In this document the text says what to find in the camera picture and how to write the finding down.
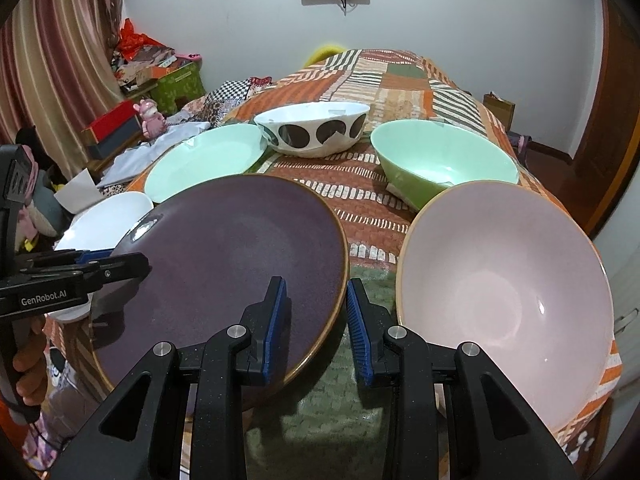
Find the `left hand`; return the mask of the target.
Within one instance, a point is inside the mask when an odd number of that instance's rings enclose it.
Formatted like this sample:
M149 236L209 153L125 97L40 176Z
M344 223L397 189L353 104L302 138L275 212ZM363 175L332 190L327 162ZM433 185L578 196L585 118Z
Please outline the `left hand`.
M13 359L13 366L20 374L16 391L27 406L39 406L48 388L47 362L44 350L47 336L43 333L46 319L43 315L30 319L28 341Z

